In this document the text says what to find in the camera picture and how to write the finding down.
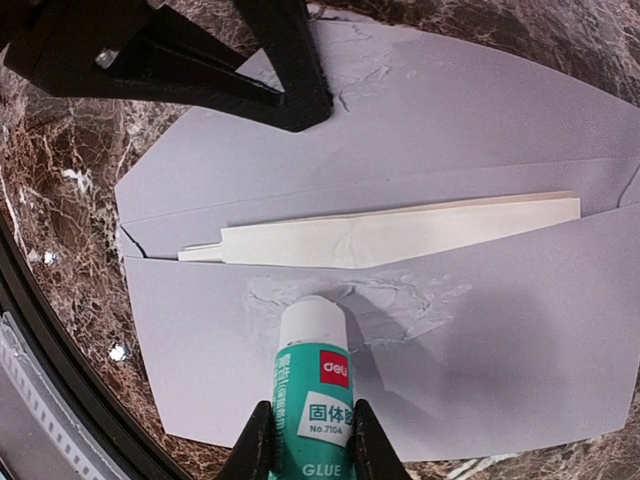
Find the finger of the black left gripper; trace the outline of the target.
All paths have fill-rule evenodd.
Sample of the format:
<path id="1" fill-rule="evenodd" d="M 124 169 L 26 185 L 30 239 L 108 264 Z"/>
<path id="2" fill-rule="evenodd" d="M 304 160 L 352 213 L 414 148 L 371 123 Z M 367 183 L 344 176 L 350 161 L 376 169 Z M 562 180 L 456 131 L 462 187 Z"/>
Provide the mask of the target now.
<path id="1" fill-rule="evenodd" d="M 55 97 L 278 107 L 243 58 L 161 1 L 4 1 L 4 64 Z"/>
<path id="2" fill-rule="evenodd" d="M 304 1 L 237 1 L 236 8 L 260 43 L 281 91 L 244 77 L 248 88 L 232 113 L 289 132 L 318 125 L 333 100 L 309 27 Z"/>

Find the small white-capped glue bottle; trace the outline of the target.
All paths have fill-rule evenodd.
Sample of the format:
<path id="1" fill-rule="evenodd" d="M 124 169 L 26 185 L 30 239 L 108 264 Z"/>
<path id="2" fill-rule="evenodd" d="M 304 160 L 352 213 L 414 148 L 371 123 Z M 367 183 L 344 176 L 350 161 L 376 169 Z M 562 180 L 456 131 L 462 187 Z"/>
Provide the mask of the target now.
<path id="1" fill-rule="evenodd" d="M 307 296 L 282 313 L 271 479 L 352 479 L 354 394 L 343 310 Z"/>

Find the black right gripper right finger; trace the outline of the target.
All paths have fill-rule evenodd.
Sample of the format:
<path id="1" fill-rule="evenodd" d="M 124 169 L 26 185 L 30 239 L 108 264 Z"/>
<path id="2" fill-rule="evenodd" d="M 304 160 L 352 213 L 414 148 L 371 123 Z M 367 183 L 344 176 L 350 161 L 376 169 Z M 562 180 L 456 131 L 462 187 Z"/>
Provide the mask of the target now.
<path id="1" fill-rule="evenodd" d="M 354 466 L 358 480 L 408 480 L 408 473 L 365 399 L 355 404 Z"/>

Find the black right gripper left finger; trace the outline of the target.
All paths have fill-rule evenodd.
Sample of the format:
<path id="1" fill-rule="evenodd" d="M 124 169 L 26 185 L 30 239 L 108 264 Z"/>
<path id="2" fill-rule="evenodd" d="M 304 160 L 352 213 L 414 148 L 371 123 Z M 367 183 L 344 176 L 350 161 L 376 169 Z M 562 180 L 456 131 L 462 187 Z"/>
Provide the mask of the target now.
<path id="1" fill-rule="evenodd" d="M 227 460 L 227 478 L 264 480 L 273 464 L 273 414 L 269 401 L 257 403 Z"/>

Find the grey paper envelope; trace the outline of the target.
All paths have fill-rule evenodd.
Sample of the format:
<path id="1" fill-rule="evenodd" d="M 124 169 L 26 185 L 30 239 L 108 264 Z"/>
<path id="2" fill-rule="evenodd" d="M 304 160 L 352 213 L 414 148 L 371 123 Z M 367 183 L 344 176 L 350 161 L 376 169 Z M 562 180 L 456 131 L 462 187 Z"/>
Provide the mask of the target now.
<path id="1" fill-rule="evenodd" d="M 448 37 L 318 21 L 335 107 L 293 134 L 187 111 L 116 185 L 166 432 L 235 443 L 280 318 L 347 317 L 351 380 L 405 461 L 625 425 L 639 364 L 639 110 Z"/>

